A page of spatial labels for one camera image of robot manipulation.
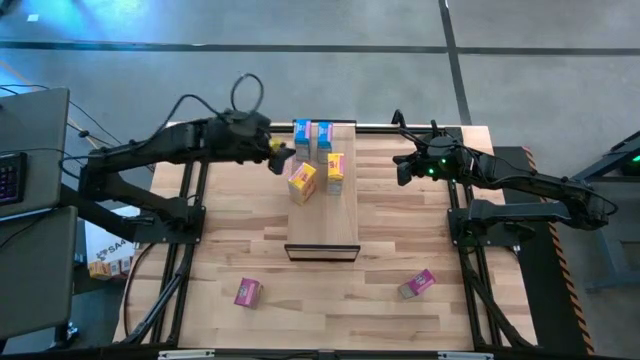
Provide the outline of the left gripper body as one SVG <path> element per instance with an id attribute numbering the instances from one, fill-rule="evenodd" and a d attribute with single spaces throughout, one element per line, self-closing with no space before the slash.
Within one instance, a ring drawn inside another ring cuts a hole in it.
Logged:
<path id="1" fill-rule="evenodd" d="M 205 148 L 210 162 L 253 161 L 271 155 L 271 120 L 259 112 L 225 111 L 206 126 Z"/>

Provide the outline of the silver bracket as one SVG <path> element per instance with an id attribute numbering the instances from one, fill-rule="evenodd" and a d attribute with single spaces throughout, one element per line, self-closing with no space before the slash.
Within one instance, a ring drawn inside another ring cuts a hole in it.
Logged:
<path id="1" fill-rule="evenodd" d="M 166 350 L 158 353 L 157 360 L 210 360 L 215 358 L 213 349 Z"/>
<path id="2" fill-rule="evenodd" d="M 438 360 L 494 360 L 491 353 L 481 352 L 459 352 L 459 351 L 440 351 L 437 354 Z"/>

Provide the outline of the black keyboard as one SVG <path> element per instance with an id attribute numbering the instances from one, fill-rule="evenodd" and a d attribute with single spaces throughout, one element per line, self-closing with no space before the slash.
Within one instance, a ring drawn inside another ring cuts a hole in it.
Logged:
<path id="1" fill-rule="evenodd" d="M 28 155 L 0 155 L 0 206 L 20 203 L 24 198 Z"/>

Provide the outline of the pink cereal box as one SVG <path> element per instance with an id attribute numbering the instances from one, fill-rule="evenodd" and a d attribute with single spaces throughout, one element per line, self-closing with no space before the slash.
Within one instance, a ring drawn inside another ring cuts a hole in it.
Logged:
<path id="1" fill-rule="evenodd" d="M 420 296 L 424 291 L 436 283 L 434 275 L 424 269 L 415 274 L 410 280 L 398 287 L 400 295 L 404 299 Z"/>
<path id="2" fill-rule="evenodd" d="M 234 304 L 255 309 L 258 306 L 263 285 L 255 279 L 242 278 L 238 287 Z"/>

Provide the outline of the black metal table frame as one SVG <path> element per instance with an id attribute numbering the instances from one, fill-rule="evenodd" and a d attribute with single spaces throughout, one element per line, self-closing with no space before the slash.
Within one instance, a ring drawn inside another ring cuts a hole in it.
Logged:
<path id="1" fill-rule="evenodd" d="M 361 250 L 353 262 L 291 261 L 284 249 L 292 205 L 286 179 L 262 165 L 209 167 L 181 346 L 472 348 L 446 183 L 398 186 L 392 157 L 413 147 L 388 125 L 359 126 L 354 147 Z M 436 283 L 404 299 L 398 287 L 424 269 Z M 263 285 L 255 309 L 234 304 L 242 278 Z"/>

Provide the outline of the black mat with hazard stripe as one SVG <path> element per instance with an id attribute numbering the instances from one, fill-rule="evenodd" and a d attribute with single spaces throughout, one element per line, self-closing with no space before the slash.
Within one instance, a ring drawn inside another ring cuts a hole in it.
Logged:
<path id="1" fill-rule="evenodd" d="M 570 354 L 595 353 L 585 315 L 553 223 L 527 222 L 534 236 L 518 254 L 538 344 Z"/>

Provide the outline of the white printed cardboard box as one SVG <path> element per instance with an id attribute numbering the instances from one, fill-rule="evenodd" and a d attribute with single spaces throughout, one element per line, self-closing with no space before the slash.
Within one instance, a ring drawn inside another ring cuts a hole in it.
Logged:
<path id="1" fill-rule="evenodd" d="M 135 254 L 133 243 L 86 221 L 85 244 L 91 278 L 111 280 L 128 277 Z"/>

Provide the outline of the blue-grey metal cart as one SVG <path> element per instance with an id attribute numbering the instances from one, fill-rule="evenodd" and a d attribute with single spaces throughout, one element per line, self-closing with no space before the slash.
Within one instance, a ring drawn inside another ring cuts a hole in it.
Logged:
<path id="1" fill-rule="evenodd" d="M 559 227 L 563 235 L 595 247 L 598 274 L 583 282 L 583 289 L 594 293 L 640 286 L 640 130 L 574 177 L 595 186 L 619 207 L 609 225 L 595 232 Z"/>

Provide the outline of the yellow cereal box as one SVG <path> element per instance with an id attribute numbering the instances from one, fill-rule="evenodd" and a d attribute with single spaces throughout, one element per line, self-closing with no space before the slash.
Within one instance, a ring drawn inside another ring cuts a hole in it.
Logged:
<path id="1" fill-rule="evenodd" d="M 327 155 L 327 192 L 331 195 L 339 195 L 342 192 L 345 164 L 343 153 L 329 153 Z"/>
<path id="2" fill-rule="evenodd" d="M 303 205 L 316 190 L 316 168 L 302 162 L 294 168 L 288 177 L 288 188 L 291 200 Z"/>

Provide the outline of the blue cereal box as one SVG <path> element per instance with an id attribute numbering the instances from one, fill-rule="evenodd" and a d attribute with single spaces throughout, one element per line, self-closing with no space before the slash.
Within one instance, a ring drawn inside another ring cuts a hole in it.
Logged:
<path id="1" fill-rule="evenodd" d="M 309 161 L 311 157 L 311 128 L 310 119 L 296 119 L 294 123 L 294 145 L 296 159 Z"/>
<path id="2" fill-rule="evenodd" d="M 332 122 L 317 123 L 316 151 L 317 161 L 321 164 L 328 163 L 328 156 L 332 152 L 333 128 Z"/>

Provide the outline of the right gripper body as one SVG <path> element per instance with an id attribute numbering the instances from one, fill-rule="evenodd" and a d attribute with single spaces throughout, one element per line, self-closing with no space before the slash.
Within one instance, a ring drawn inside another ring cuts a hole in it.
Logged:
<path id="1" fill-rule="evenodd" d="M 413 174 L 432 179 L 463 179 L 473 174 L 473 158 L 457 138 L 434 137 L 416 145 Z"/>

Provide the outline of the grey desk panel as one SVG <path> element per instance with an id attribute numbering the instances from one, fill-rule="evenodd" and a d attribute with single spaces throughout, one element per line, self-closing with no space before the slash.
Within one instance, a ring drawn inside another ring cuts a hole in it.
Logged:
<path id="1" fill-rule="evenodd" d="M 0 339 L 70 319 L 77 209 L 0 222 Z"/>
<path id="2" fill-rule="evenodd" d="M 0 206 L 0 218 L 59 203 L 68 101 L 66 88 L 0 97 L 0 155 L 28 155 L 23 201 Z"/>

